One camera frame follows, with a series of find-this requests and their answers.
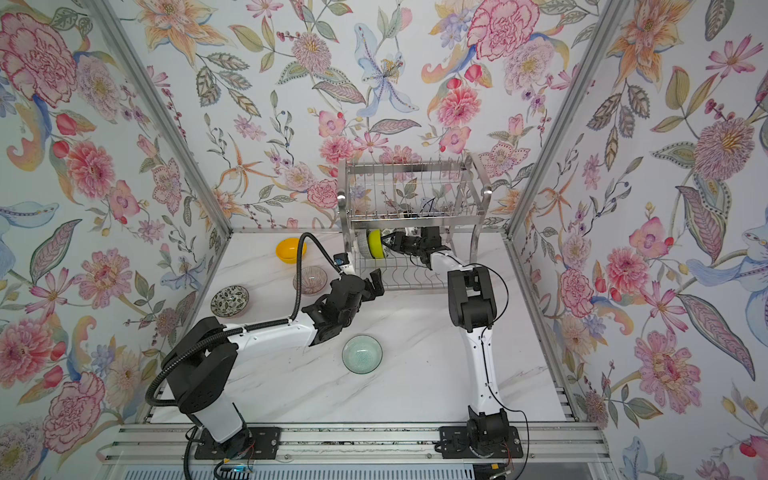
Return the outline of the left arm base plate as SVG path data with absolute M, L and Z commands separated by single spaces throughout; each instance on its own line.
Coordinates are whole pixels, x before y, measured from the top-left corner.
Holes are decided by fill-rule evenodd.
M 208 429 L 200 436 L 195 460 L 275 460 L 282 430 L 279 427 L 248 427 L 231 439 L 217 442 Z

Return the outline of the lime green plastic bowl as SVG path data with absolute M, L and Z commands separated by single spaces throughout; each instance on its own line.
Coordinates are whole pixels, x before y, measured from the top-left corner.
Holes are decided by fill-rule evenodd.
M 384 250 L 382 235 L 379 229 L 368 230 L 366 232 L 367 246 L 370 256 L 376 260 L 383 260 L 386 258 Z

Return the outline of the green leaf pattern bowl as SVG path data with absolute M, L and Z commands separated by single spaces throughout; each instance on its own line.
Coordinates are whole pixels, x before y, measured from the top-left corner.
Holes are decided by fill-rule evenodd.
M 393 233 L 391 231 L 382 232 L 381 234 L 382 249 L 384 252 L 384 256 L 386 258 L 389 258 L 392 255 L 392 250 L 391 250 L 392 235 Z

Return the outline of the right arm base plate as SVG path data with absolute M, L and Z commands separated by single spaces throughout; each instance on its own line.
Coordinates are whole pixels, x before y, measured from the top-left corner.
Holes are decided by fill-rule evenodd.
M 443 459 L 523 459 L 526 454 L 518 430 L 508 426 L 499 435 L 470 433 L 466 426 L 442 426 L 434 450 Z

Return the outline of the pale green glass bowl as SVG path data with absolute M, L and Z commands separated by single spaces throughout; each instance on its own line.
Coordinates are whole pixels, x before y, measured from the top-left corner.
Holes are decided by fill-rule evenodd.
M 342 350 L 345 368 L 357 375 L 375 371 L 383 360 L 381 344 L 369 335 L 357 335 L 349 339 Z

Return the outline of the purple striped glass bowl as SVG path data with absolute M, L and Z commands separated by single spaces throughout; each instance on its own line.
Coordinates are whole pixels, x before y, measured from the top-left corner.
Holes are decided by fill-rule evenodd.
M 293 287 L 302 295 L 315 296 L 320 294 L 328 285 L 328 275 L 319 266 L 303 267 L 293 278 Z

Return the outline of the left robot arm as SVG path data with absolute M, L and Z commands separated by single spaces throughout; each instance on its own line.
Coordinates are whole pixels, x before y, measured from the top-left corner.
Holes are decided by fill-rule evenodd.
M 147 389 L 155 407 L 175 407 L 206 430 L 219 446 L 243 443 L 247 424 L 226 393 L 235 366 L 261 355 L 325 343 L 351 325 L 364 302 L 385 293 L 382 273 L 367 278 L 343 273 L 331 292 L 291 319 L 247 325 L 222 324 L 207 317 L 194 325 L 164 360 Z

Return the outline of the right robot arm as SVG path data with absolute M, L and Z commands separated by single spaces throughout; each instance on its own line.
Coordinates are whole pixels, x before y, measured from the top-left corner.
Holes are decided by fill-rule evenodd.
M 423 227 L 416 236 L 396 230 L 382 237 L 392 252 L 420 263 L 446 280 L 451 323 L 463 335 L 474 382 L 468 406 L 466 434 L 453 449 L 471 451 L 488 458 L 510 438 L 507 409 L 502 405 L 492 359 L 492 333 L 499 318 L 491 275 L 493 271 L 476 262 L 460 260 L 442 242 L 437 227 Z

